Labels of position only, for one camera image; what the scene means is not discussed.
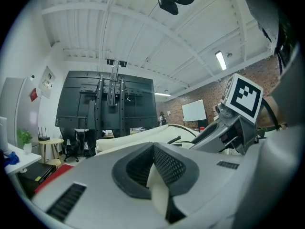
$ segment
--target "white desk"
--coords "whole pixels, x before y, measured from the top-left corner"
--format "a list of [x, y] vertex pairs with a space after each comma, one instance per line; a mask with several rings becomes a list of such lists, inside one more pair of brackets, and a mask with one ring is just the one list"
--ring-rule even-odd
[[25, 154], [23, 149], [20, 149], [18, 147], [15, 147], [11, 144], [9, 144], [9, 149], [16, 153], [16, 155], [19, 157], [19, 163], [15, 165], [8, 165], [4, 168], [6, 174], [9, 176], [10, 181], [14, 185], [16, 191], [20, 194], [23, 194], [27, 197], [25, 192], [23, 191], [23, 188], [18, 180], [17, 173], [19, 171], [22, 171], [24, 168], [28, 167], [29, 165], [39, 161], [41, 159], [40, 155], [36, 154]]
[[8, 165], [4, 168], [6, 174], [8, 176], [12, 176], [16, 174], [19, 171], [22, 171], [24, 168], [28, 167], [29, 165], [39, 161], [41, 159], [40, 155], [36, 154], [25, 154], [23, 149], [20, 149], [18, 147], [15, 147], [11, 144], [9, 144], [9, 149], [16, 153], [16, 155], [19, 157], [19, 163], [15, 165]]

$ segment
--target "fluorescent light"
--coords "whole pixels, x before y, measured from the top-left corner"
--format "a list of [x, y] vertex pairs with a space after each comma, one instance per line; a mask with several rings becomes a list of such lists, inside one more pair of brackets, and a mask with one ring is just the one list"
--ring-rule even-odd
[[169, 97], [171, 96], [170, 94], [160, 94], [160, 93], [154, 93], [155, 95], [160, 95], [160, 96], [166, 96], [166, 97]]
[[216, 55], [216, 57], [217, 57], [217, 59], [220, 63], [220, 66], [221, 66], [222, 70], [224, 71], [227, 68], [227, 66], [225, 64], [224, 56], [223, 56], [222, 52], [219, 51], [215, 55]]

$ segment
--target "black mesh vent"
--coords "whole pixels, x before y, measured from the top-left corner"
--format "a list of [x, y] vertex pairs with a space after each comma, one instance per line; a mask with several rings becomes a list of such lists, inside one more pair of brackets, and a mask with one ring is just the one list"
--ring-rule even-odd
[[217, 165], [226, 167], [226, 168], [230, 168], [230, 169], [234, 169], [234, 170], [236, 170], [239, 167], [239, 164], [225, 162], [225, 161], [220, 161]]
[[152, 165], [153, 149], [148, 148], [127, 164], [126, 172], [132, 180], [146, 188]]
[[157, 147], [154, 147], [154, 164], [167, 186], [177, 181], [186, 171], [181, 161]]
[[56, 200], [51, 208], [49, 208], [47, 214], [59, 221], [64, 221], [84, 193], [85, 189], [85, 186], [74, 183], [58, 200]]

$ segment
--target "wooden stool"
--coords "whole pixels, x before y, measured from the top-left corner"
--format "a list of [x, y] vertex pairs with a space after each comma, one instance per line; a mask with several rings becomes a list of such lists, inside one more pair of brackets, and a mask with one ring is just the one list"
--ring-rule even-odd
[[[63, 143], [63, 139], [50, 139], [50, 140], [47, 140], [47, 141], [39, 141], [39, 144], [42, 144], [44, 145], [44, 149], [43, 149], [43, 163], [45, 164], [46, 163], [46, 146], [47, 145], [51, 145], [51, 148], [52, 148], [52, 154], [53, 154], [53, 158], [52, 160], [49, 160], [47, 162], [47, 164], [49, 165], [55, 165], [55, 166], [59, 166], [62, 163], [62, 160], [59, 156], [59, 153], [58, 153], [58, 150], [57, 150], [57, 144], [62, 144]], [[56, 151], [56, 154], [57, 154], [57, 157], [59, 159], [59, 162], [56, 161], [57, 159], [55, 159], [55, 155], [54, 155], [54, 150], [53, 148], [55, 149]]]

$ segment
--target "black chair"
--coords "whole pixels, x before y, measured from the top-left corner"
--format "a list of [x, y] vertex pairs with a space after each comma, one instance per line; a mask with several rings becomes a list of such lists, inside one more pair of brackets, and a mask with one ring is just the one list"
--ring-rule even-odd
[[79, 138], [77, 138], [77, 133], [74, 129], [69, 128], [61, 128], [61, 136], [63, 138], [62, 148], [66, 152], [66, 157], [64, 161], [66, 161], [69, 157], [74, 157], [76, 162], [78, 162], [77, 154], [78, 150], [81, 146]]

